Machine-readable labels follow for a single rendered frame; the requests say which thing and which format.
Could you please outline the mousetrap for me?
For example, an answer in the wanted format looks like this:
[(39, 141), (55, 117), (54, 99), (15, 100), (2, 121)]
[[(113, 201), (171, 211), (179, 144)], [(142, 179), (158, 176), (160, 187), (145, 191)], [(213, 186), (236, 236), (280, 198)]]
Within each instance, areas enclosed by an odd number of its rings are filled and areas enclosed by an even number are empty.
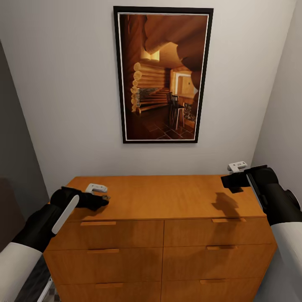
[[(103, 195), (102, 196), (102, 199), (105, 199), (105, 200), (109, 200), (111, 197), (109, 197), (109, 196), (107, 196), (107, 195)], [(93, 211), (96, 211), (97, 210), (97, 208), (91, 208), (91, 207), (89, 207), (89, 209), (91, 209), (91, 210), (93, 210)]]
[(244, 192), (241, 187), (229, 187), (229, 190), (232, 192), (232, 194)]

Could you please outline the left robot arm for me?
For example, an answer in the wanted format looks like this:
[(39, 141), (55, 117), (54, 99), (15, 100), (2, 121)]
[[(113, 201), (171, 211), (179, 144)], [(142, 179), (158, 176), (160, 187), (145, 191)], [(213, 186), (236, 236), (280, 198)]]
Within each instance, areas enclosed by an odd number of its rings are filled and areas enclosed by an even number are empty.
[(109, 204), (94, 192), (107, 193), (104, 185), (90, 183), (85, 191), (61, 187), (49, 203), (34, 212), (25, 227), (0, 253), (0, 302), (14, 302), (34, 266), (74, 208)]

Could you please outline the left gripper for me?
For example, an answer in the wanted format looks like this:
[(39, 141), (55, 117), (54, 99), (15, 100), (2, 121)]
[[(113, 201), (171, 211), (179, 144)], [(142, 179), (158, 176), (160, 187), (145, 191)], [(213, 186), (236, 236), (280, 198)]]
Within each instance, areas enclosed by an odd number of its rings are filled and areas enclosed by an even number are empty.
[(102, 196), (96, 196), (90, 193), (84, 193), (86, 195), (86, 203), (82, 207), (85, 208), (97, 208), (109, 204), (109, 201), (102, 199)]

